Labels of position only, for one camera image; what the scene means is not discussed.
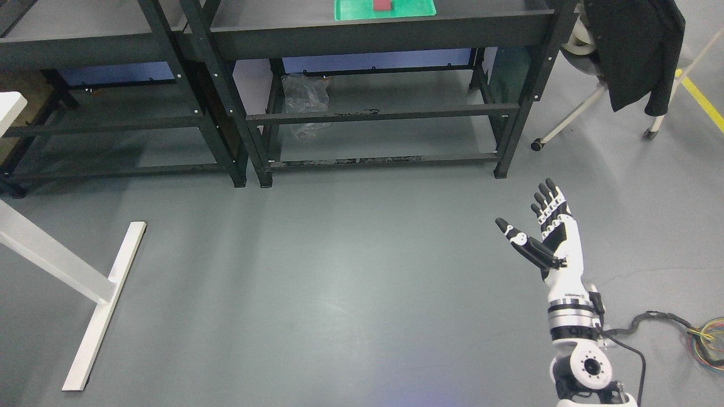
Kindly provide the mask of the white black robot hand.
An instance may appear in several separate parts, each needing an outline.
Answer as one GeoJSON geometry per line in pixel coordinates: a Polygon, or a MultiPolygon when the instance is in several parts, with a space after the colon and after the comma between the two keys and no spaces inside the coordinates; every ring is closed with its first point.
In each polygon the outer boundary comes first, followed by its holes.
{"type": "Polygon", "coordinates": [[[495,223],[510,245],[541,271],[543,282],[550,289],[549,300],[583,298],[584,271],[581,237],[576,219],[563,191],[547,178],[533,195],[531,208],[540,225],[541,238],[515,228],[505,219],[495,223]]]}

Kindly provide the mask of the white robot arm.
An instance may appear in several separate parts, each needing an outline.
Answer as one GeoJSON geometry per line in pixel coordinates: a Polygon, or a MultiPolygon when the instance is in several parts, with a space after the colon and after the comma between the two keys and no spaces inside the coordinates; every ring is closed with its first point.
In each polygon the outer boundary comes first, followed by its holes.
{"type": "Polygon", "coordinates": [[[550,378],[558,394],[558,406],[638,406],[636,397],[613,379],[613,367],[601,343],[600,320],[605,313],[595,284],[584,283],[582,299],[559,299],[550,303],[548,317],[551,342],[556,354],[550,378]]]}

